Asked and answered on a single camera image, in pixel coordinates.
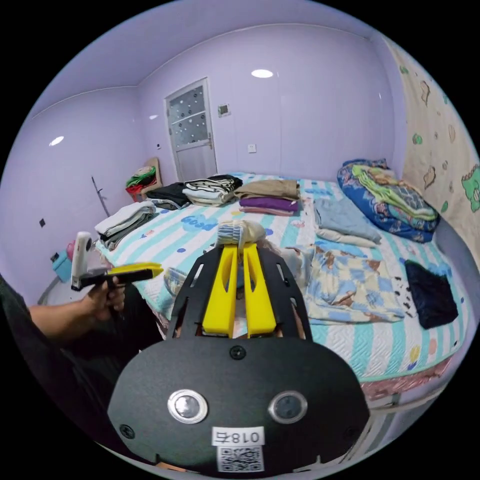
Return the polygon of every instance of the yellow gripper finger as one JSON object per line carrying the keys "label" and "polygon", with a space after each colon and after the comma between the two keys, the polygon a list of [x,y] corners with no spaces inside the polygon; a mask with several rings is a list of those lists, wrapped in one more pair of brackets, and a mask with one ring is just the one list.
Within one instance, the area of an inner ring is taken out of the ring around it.
{"label": "yellow gripper finger", "polygon": [[164,271],[160,263],[144,262],[144,263],[133,263],[131,265],[116,266],[112,268],[109,271],[109,273],[111,275],[131,274],[131,273],[139,272],[142,270],[151,271],[152,278],[155,278],[157,275],[160,275]]}
{"label": "yellow gripper finger", "polygon": [[275,330],[277,322],[255,243],[248,243],[243,249],[243,276],[248,338],[271,334]]}
{"label": "yellow gripper finger", "polygon": [[203,331],[208,335],[234,336],[235,307],[237,300],[236,245],[226,245],[218,263],[210,299],[203,317]]}

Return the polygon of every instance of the blue floral comforter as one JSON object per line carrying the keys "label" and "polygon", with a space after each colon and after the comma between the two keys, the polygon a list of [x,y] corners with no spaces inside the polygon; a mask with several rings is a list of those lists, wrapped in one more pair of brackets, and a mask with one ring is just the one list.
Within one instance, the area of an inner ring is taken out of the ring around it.
{"label": "blue floral comforter", "polygon": [[421,244],[431,242],[433,231],[439,220],[413,219],[399,208],[392,209],[392,205],[377,201],[372,193],[353,176],[352,167],[355,164],[381,169],[387,169],[388,166],[384,158],[381,160],[349,160],[342,165],[337,174],[338,184],[358,209],[379,229]]}

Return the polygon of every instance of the striped bedsheet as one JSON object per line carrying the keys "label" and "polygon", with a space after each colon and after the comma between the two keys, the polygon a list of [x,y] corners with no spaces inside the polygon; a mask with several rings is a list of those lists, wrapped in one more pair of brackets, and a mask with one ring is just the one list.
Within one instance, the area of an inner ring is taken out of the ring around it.
{"label": "striped bedsheet", "polygon": [[[279,178],[239,172],[233,175],[242,178],[244,183]],[[97,248],[114,266],[158,262],[164,268],[175,267],[187,273],[195,260],[215,243],[218,223],[232,218],[259,222],[268,240],[280,247],[312,244],[318,241],[314,230],[314,198],[341,199],[344,194],[336,182],[301,179],[299,184],[302,210],[298,216],[244,213],[239,211],[237,202],[220,208],[191,205],[177,211],[159,210],[157,217],[126,236],[114,251],[101,245]],[[382,241],[378,249],[337,245],[356,255],[384,260],[390,275],[401,277],[405,283],[401,259],[437,269],[448,265],[448,260],[433,243],[419,244],[382,230],[379,233]],[[472,314],[460,277],[453,268],[449,270],[451,290],[459,311],[453,323],[428,331],[420,327],[416,317],[408,316],[394,323],[312,324],[314,341],[340,355],[361,382],[411,375],[437,365],[460,348]],[[164,286],[163,275],[135,286],[154,311],[170,319],[173,299]],[[236,330],[240,335],[242,325]]]}

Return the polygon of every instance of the person's hand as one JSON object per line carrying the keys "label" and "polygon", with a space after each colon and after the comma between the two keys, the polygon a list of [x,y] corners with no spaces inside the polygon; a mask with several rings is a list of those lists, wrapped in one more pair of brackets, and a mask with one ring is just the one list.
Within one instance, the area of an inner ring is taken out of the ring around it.
{"label": "person's hand", "polygon": [[102,285],[93,287],[82,300],[86,312],[100,322],[106,322],[112,317],[110,307],[117,312],[124,309],[125,287],[119,286],[117,277],[113,278],[113,283],[117,286],[114,290],[109,291],[105,281]]}

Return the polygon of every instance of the purple folded cloth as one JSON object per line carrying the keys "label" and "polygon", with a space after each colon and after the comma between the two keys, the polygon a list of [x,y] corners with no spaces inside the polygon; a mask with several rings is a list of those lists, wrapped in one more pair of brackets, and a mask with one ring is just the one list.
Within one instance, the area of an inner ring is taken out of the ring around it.
{"label": "purple folded cloth", "polygon": [[283,210],[284,212],[298,212],[299,202],[297,200],[286,200],[272,196],[256,196],[252,198],[241,198],[242,207],[257,207],[261,209]]}

